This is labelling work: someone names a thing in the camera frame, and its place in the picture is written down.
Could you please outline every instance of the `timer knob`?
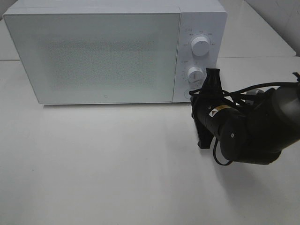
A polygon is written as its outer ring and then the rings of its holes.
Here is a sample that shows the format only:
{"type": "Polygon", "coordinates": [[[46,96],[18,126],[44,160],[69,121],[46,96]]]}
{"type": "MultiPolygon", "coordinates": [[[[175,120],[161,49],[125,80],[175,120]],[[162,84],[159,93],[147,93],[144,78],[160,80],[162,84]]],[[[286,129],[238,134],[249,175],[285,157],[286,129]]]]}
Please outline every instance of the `timer knob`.
{"type": "Polygon", "coordinates": [[[191,42],[192,52],[196,56],[203,56],[210,50],[210,40],[208,37],[195,37],[191,42]]]}
{"type": "Polygon", "coordinates": [[[196,83],[203,79],[203,71],[199,67],[192,67],[187,71],[187,79],[190,83],[196,83]]]}

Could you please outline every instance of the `white tabletop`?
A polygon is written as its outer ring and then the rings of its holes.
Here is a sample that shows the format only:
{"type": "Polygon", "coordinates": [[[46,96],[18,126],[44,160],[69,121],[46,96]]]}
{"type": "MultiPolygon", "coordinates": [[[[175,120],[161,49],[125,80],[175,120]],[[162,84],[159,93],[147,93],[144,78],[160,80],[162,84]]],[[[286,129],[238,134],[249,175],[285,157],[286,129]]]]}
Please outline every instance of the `white tabletop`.
{"type": "MultiPolygon", "coordinates": [[[[220,58],[295,56],[296,52],[244,1],[221,0],[228,19],[220,58]]],[[[18,60],[4,21],[0,21],[0,60],[18,60]]]]}
{"type": "MultiPolygon", "coordinates": [[[[223,88],[295,81],[300,58],[219,59],[223,88]]],[[[189,104],[39,105],[0,62],[0,224],[299,224],[300,142],[269,166],[199,152],[189,104]]]]}

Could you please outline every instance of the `white microwave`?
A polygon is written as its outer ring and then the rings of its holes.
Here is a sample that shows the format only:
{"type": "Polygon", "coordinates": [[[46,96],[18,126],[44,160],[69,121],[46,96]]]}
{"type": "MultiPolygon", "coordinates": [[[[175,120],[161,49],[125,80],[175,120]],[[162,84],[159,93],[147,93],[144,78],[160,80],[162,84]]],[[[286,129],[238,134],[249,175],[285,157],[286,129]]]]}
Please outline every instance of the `white microwave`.
{"type": "Polygon", "coordinates": [[[18,0],[3,15],[41,104],[188,102],[215,67],[217,0],[18,0]]]}

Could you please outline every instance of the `microwave mesh screen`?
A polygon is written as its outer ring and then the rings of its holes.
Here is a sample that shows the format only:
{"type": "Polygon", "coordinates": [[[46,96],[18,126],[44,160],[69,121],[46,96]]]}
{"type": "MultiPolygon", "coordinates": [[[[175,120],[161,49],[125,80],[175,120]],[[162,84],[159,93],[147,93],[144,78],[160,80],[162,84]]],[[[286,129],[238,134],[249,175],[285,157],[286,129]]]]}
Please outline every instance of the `microwave mesh screen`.
{"type": "Polygon", "coordinates": [[[173,100],[180,14],[5,20],[40,103],[173,100]]]}

